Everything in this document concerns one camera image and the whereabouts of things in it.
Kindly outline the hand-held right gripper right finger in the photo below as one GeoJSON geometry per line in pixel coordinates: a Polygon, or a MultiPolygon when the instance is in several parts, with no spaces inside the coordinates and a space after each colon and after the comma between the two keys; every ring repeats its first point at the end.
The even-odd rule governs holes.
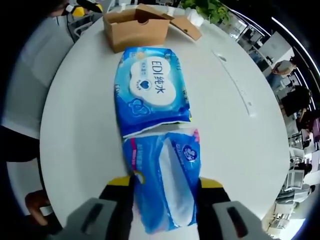
{"type": "Polygon", "coordinates": [[[262,240],[261,220],[239,201],[230,200],[222,184],[199,178],[196,221],[201,240],[262,240]]]}

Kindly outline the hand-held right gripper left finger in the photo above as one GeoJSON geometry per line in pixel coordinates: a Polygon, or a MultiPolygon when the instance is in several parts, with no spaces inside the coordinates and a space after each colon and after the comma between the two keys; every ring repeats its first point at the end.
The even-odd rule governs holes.
{"type": "Polygon", "coordinates": [[[61,240],[128,240],[133,221],[133,176],[108,182],[98,198],[90,198],[68,217],[61,240]]]}

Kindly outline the person's right hand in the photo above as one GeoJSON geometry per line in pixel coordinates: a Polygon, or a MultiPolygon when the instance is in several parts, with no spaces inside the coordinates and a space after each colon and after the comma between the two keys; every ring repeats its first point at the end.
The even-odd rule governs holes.
{"type": "Polygon", "coordinates": [[[48,221],[41,212],[41,208],[48,207],[50,205],[49,198],[45,190],[37,190],[30,192],[25,196],[25,205],[30,215],[41,226],[47,226],[48,221]]]}

